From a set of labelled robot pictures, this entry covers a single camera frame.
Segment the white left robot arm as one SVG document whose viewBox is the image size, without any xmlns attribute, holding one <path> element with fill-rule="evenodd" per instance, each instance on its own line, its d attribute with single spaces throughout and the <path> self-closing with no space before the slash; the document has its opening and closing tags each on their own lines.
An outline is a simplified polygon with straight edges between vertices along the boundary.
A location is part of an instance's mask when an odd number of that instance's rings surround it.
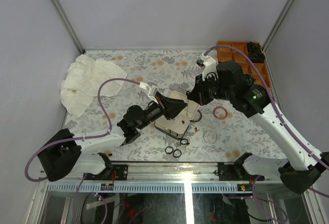
<svg viewBox="0 0 329 224">
<path fill-rule="evenodd" d="M 114 167 L 106 149 L 134 142 L 140 130 L 151 123 L 161 132 L 182 139 L 199 106 L 205 104 L 202 94 L 174 91 L 165 97 L 155 87 L 148 89 L 151 101 L 147 107 L 130 106 L 109 130 L 89 134 L 74 134 L 67 128 L 58 131 L 37 153 L 47 179 L 58 181 L 70 173 L 83 173 L 90 180 L 109 179 Z"/>
</svg>

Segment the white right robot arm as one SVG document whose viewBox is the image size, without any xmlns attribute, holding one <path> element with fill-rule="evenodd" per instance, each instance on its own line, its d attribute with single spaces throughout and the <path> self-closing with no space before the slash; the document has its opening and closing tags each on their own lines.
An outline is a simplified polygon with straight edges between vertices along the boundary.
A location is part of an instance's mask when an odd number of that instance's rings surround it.
<svg viewBox="0 0 329 224">
<path fill-rule="evenodd" d="M 251 175 L 281 180 L 296 194 L 308 190 L 328 166 L 328 153 L 303 138 L 271 102 L 266 89 L 255 84 L 255 79 L 245 74 L 238 63 L 217 63 L 213 58 L 199 59 L 196 63 L 203 72 L 196 76 L 188 99 L 201 106 L 214 99 L 229 101 L 260 126 L 285 155 L 284 159 L 271 159 L 246 153 L 235 163 L 235 176 L 240 180 Z"/>
</svg>

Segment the cream and navy jewelry box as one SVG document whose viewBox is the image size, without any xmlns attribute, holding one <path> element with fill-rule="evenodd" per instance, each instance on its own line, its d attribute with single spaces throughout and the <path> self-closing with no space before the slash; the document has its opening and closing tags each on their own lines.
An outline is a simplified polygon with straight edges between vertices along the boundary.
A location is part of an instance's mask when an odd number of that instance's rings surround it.
<svg viewBox="0 0 329 224">
<path fill-rule="evenodd" d="M 190 120 L 193 119 L 196 112 L 198 111 L 199 104 L 188 100 L 185 94 L 177 91 L 173 91 L 170 94 L 170 98 L 184 100 L 188 106 L 172 120 L 167 120 L 164 116 L 158 118 L 154 122 L 154 126 L 156 129 L 167 134 L 168 136 L 171 136 L 176 140 L 180 140 L 184 137 L 190 125 Z"/>
</svg>

